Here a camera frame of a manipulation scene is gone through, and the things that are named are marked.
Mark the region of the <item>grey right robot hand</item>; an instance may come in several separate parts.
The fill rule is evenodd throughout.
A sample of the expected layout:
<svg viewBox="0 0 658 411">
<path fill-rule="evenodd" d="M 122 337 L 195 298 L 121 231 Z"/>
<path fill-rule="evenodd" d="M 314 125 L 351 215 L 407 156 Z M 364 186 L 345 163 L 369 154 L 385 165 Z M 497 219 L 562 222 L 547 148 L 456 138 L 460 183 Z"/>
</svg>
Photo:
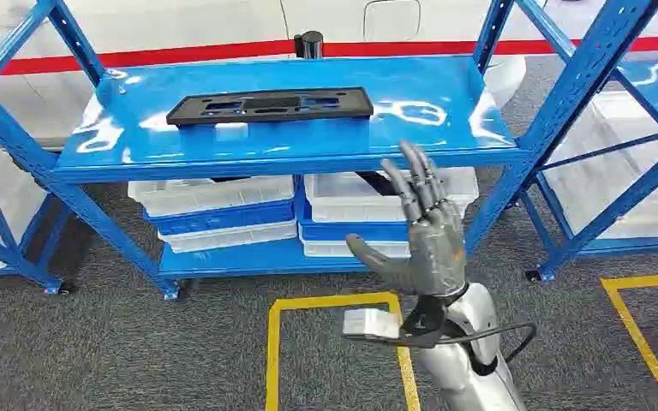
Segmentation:
<svg viewBox="0 0 658 411">
<path fill-rule="evenodd" d="M 353 255 L 391 289 L 409 295 L 456 295 L 466 284 L 460 211 L 447 198 L 437 168 L 427 154 L 404 140 L 398 147 L 410 176 L 405 177 L 390 159 L 383 159 L 381 166 L 400 198 L 407 220 L 410 256 L 389 257 L 356 234 L 347 235 L 345 242 Z"/>
</svg>

